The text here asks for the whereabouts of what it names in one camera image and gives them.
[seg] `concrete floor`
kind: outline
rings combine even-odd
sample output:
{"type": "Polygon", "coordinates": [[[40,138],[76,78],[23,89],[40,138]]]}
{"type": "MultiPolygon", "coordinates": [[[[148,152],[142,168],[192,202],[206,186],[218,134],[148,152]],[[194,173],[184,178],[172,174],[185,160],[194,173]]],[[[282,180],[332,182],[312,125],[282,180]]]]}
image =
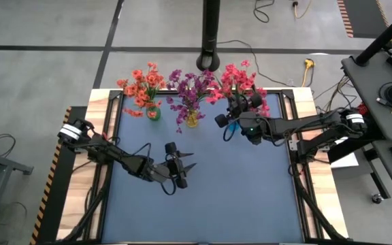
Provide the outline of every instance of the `concrete floor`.
{"type": "MultiPolygon", "coordinates": [[[[392,22],[392,0],[381,0],[392,22]]],[[[0,0],[0,45],[103,46],[117,0],[0,0]]],[[[336,1],[314,0],[309,13],[293,18],[291,2],[278,0],[265,11],[271,21],[263,24],[252,14],[253,0],[222,1],[219,41],[240,39],[255,48],[316,48],[357,50],[370,39],[351,39],[345,34],[336,1]]],[[[201,41],[201,0],[126,0],[113,40],[113,46],[198,47],[201,41]]],[[[222,44],[222,47],[243,47],[222,44]]],[[[159,64],[163,74],[181,68],[196,71],[195,53],[112,52],[105,66],[101,88],[116,88],[118,78],[147,61],[159,64]]],[[[261,72],[273,79],[301,83],[304,59],[316,62],[315,95],[342,77],[340,61],[346,55],[258,54],[261,72]]],[[[71,105],[86,105],[93,86],[101,52],[0,51],[0,133],[11,133],[17,145],[10,158],[35,167],[33,175],[14,173],[0,205],[0,241],[10,244],[29,242],[40,197],[50,167],[56,133],[64,111],[71,105]],[[7,203],[26,205],[28,216],[23,227],[22,210],[7,203]]],[[[220,54],[222,66],[251,54],[220,54]]],[[[264,78],[257,85],[278,86],[264,78]]],[[[355,95],[352,88],[345,93],[355,95]]],[[[316,100],[323,106],[330,92],[316,100]]],[[[338,96],[334,106],[345,106],[338,96]]],[[[392,196],[392,181],[380,163],[379,173],[392,196]]],[[[336,184],[350,237],[358,241],[392,244],[392,199],[380,205],[370,202],[376,187],[369,176],[340,179],[336,184]]]]}

